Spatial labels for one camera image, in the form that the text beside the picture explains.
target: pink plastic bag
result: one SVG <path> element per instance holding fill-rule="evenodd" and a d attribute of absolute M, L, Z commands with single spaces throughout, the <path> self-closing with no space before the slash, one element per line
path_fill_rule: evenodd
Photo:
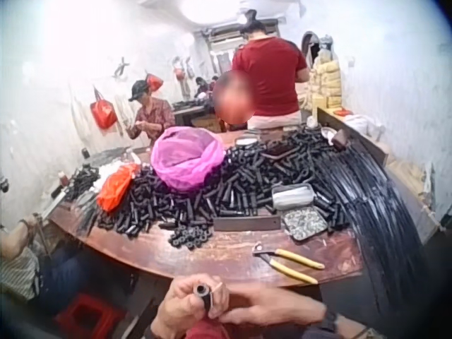
<path fill-rule="evenodd" d="M 206 129 L 171 127 L 157 139 L 150 164 L 169 187 L 189 191 L 225 157 L 221 140 Z"/>

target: yellow handle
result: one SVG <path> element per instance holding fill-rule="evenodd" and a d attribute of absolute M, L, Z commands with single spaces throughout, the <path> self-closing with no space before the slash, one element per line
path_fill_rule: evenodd
<path fill-rule="evenodd" d="M 277 261 L 271 259 L 270 260 L 270 266 L 274 269 L 280 271 L 281 273 L 284 273 L 285 275 L 288 275 L 291 278 L 304 281 L 306 283 L 312 284 L 312 285 L 318 285 L 319 282 L 314 279 L 313 277 L 310 277 L 306 274 L 297 272 L 296 270 L 292 270 L 291 268 L 288 268 L 287 266 L 284 266 L 281 263 L 278 263 Z"/>
<path fill-rule="evenodd" d="M 299 256 L 298 254 L 286 251 L 285 249 L 277 249 L 275 251 L 277 256 L 281 258 L 286 258 L 295 261 L 296 263 L 301 263 L 311 268 L 316 268 L 317 270 L 323 270 L 325 265 L 322 263 L 317 263 L 316 261 L 312 261 L 311 259 L 304 258 L 303 256 Z"/>

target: red plastic bag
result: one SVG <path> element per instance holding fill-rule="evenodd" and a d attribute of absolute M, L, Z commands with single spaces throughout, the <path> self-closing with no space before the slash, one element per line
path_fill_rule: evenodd
<path fill-rule="evenodd" d="M 109 129 L 118 121 L 113 104 L 106 101 L 95 87 L 94 95 L 96 102 L 90 105 L 94 120 L 101 129 Z"/>
<path fill-rule="evenodd" d="M 148 73 L 148 75 L 146 76 L 146 83 L 148 83 L 150 90 L 152 92 L 155 92 L 156 90 L 159 90 L 160 87 L 162 87 L 163 80 L 158 76 Z"/>
<path fill-rule="evenodd" d="M 111 212 L 121 203 L 137 169 L 137 164 L 124 165 L 107 178 L 97 196 L 97 204 L 101 209 Z"/>
<path fill-rule="evenodd" d="M 185 72 L 181 69 L 174 69 L 174 74 L 176 74 L 176 79 L 182 81 L 185 79 Z"/>

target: red shirt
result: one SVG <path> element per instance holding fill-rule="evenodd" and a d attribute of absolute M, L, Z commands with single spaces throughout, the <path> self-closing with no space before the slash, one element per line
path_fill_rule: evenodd
<path fill-rule="evenodd" d="M 295 44 L 279 37 L 250 40 L 237 50 L 232 69 L 250 75 L 255 86 L 256 112 L 276 117 L 299 110 L 295 79 L 307 67 Z"/>

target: wooden workbench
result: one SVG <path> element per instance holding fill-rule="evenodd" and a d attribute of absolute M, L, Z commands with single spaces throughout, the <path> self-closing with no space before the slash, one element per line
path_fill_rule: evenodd
<path fill-rule="evenodd" d="M 191 120 L 206 113 L 204 106 L 195 106 L 174 112 L 177 126 L 191 126 Z"/>
<path fill-rule="evenodd" d="M 243 131 L 218 134 L 225 147 L 234 144 Z M 149 154 L 141 153 L 142 160 Z M 68 206 L 58 207 L 50 216 L 62 230 L 76 237 L 81 217 Z M 209 273 L 219 275 L 227 283 L 266 283 L 272 286 L 301 285 L 272 269 L 260 258 L 251 255 L 257 241 L 270 249 L 287 249 L 325 264 L 325 270 L 314 270 L 279 258 L 289 267 L 313 276 L 320 283 L 355 275 L 362 269 L 362 258 L 351 231 L 326 233 L 295 244 L 284 230 L 270 232 L 216 232 L 200 249 L 175 249 L 168 243 L 171 232 L 153 226 L 148 234 L 137 239 L 114 231 L 94 227 L 88 237 L 79 239 L 99 252 L 139 270 L 173 278 L 177 275 Z"/>

